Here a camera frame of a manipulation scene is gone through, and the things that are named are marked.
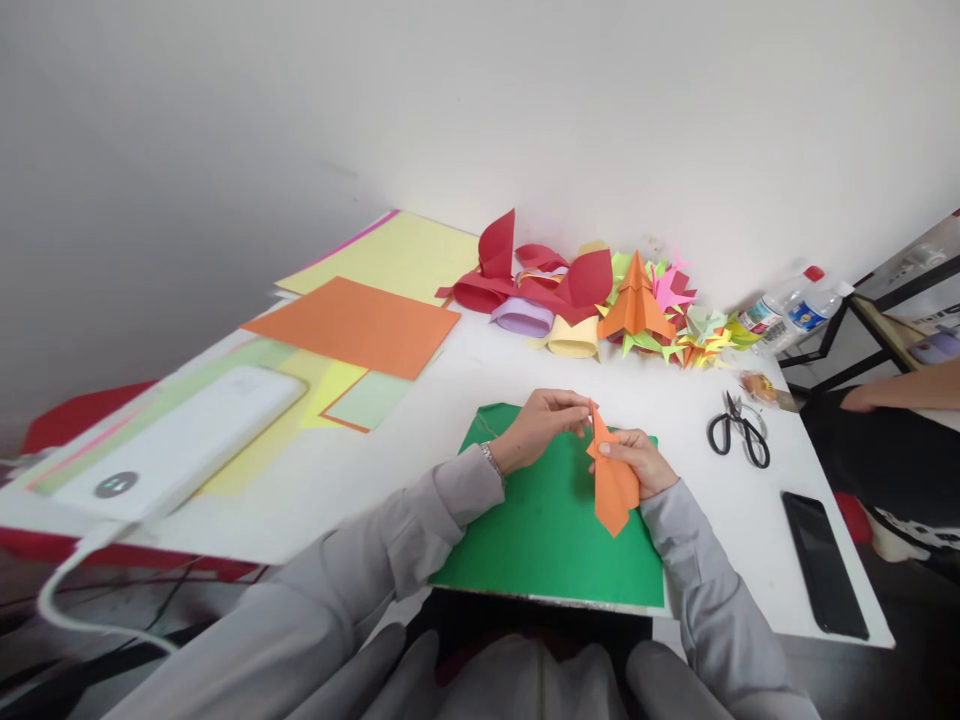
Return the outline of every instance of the orange origami rocket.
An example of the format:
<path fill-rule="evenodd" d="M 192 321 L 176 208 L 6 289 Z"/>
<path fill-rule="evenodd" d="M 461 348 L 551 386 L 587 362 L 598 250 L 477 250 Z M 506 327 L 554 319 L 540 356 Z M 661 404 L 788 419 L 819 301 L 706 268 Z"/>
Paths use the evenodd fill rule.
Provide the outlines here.
<path fill-rule="evenodd" d="M 616 302 L 597 327 L 597 337 L 610 337 L 620 330 L 630 335 L 649 330 L 663 335 L 667 340 L 677 335 L 677 327 L 667 320 L 657 304 L 653 283 L 643 270 L 643 258 L 639 250 L 630 261 Z"/>
<path fill-rule="evenodd" d="M 640 504 L 640 482 L 625 462 L 611 460 L 600 454 L 600 443 L 616 444 L 619 439 L 607 429 L 593 400 L 590 401 L 590 412 L 593 414 L 593 441 L 587 453 L 597 463 L 593 471 L 596 494 L 594 512 L 607 532 L 616 537 L 630 519 L 630 509 Z"/>

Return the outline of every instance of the person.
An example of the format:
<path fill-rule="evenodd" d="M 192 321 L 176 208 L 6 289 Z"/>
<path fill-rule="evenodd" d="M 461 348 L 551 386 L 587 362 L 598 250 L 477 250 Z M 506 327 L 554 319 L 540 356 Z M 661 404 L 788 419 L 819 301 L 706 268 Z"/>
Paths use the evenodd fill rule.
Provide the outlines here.
<path fill-rule="evenodd" d="M 558 661 L 540 640 L 508 635 L 442 688 L 435 632 L 404 652 L 404 627 L 388 625 L 364 645 L 390 602 L 422 588 L 466 526 L 503 502 L 510 474 L 558 434 L 583 436 L 588 418 L 585 397 L 533 392 L 502 436 L 433 468 L 247 590 L 108 717 L 628 717 L 636 703 L 624 703 L 598 645 Z M 629 463 L 639 479 L 640 512 L 679 593 L 690 663 L 649 641 L 633 649 L 624 675 L 646 717 L 817 718 L 690 489 L 642 431 L 617 437 L 600 452 Z"/>
<path fill-rule="evenodd" d="M 960 358 L 814 396 L 800 417 L 830 487 L 867 511 L 877 553 L 960 581 Z"/>

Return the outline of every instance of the bottle cap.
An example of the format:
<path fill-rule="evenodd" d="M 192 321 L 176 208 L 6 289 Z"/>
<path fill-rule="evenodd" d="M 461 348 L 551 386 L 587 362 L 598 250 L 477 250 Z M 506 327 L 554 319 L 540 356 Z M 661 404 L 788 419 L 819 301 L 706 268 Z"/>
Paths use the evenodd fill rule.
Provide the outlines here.
<path fill-rule="evenodd" d="M 811 282 L 818 282 L 823 279 L 823 270 L 818 268 L 816 265 L 811 265 L 808 267 L 803 271 L 803 274 L 806 275 Z"/>

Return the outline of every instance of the black smartphone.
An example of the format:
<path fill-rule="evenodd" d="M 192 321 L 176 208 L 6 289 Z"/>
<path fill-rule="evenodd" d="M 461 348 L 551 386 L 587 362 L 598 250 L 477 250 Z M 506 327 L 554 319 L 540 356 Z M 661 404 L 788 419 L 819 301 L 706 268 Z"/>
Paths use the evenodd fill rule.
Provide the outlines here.
<path fill-rule="evenodd" d="M 870 637 L 867 623 L 823 504 L 785 492 L 783 505 L 817 625 L 825 632 L 866 640 Z"/>

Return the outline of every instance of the plastic bottle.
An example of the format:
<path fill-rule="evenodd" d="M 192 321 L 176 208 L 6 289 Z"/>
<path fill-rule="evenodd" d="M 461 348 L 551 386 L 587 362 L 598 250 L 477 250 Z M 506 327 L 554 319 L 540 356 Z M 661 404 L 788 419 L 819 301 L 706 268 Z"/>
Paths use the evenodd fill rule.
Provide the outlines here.
<path fill-rule="evenodd" d="M 823 277 L 823 270 L 811 265 L 802 275 L 795 275 L 772 290 L 764 293 L 750 307 L 744 308 L 730 318 L 727 328 L 731 332 L 731 340 L 738 350 L 746 350 L 763 337 L 770 328 L 779 325 L 793 307 L 803 291 L 811 283 Z"/>
<path fill-rule="evenodd" d="M 839 281 L 833 287 L 813 290 L 788 314 L 787 320 L 774 328 L 754 350 L 763 357 L 773 357 L 800 342 L 815 328 L 836 315 L 843 298 L 853 292 L 853 285 Z"/>

